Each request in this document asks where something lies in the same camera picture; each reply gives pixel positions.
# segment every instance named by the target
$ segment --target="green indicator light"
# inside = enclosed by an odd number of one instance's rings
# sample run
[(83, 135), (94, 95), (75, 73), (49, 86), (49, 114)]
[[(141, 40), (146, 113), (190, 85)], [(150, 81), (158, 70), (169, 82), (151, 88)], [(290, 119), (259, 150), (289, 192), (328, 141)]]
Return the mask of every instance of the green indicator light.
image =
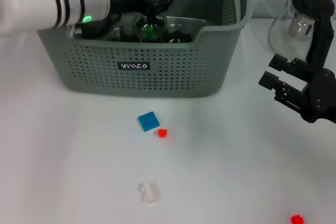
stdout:
[(89, 22), (92, 20), (92, 17), (91, 16), (86, 16), (84, 19), (83, 19), (83, 23), (86, 23), (86, 22)]

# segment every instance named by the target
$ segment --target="small red cube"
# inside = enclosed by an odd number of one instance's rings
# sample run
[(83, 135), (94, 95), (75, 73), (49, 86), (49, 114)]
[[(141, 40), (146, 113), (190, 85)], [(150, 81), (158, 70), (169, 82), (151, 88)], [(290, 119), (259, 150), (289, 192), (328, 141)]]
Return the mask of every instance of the small red cube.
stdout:
[(167, 130), (165, 130), (165, 129), (159, 129), (157, 131), (157, 134), (159, 135), (159, 137), (166, 137), (167, 136)]
[(290, 218), (293, 224), (304, 224), (304, 220), (300, 215), (295, 215), (292, 218)]

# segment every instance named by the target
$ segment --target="black lid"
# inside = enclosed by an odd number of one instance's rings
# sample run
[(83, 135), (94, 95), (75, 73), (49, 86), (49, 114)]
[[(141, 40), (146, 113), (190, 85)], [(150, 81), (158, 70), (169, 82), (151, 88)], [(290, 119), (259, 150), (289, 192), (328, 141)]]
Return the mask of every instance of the black lid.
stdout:
[(292, 3), (297, 11), (311, 18), (316, 18), (319, 13), (331, 17), (335, 11), (332, 0), (292, 0)]

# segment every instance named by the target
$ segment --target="basket logo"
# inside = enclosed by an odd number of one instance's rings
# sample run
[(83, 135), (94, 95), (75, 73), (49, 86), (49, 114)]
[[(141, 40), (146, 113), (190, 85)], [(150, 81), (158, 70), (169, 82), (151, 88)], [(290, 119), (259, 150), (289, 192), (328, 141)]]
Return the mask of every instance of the basket logo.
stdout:
[(119, 70), (151, 70), (151, 65), (148, 61), (130, 62), (130, 61), (118, 61)]

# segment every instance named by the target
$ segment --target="blue block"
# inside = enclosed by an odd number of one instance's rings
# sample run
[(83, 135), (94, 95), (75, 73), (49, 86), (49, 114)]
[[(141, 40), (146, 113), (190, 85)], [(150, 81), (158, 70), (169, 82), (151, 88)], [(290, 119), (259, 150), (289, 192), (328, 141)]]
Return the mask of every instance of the blue block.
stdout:
[(145, 115), (141, 115), (140, 117), (138, 117), (138, 120), (141, 124), (141, 127), (143, 128), (143, 131), (150, 131), (156, 127), (160, 126), (160, 123), (158, 121), (158, 119), (156, 118), (154, 112), (149, 112)]

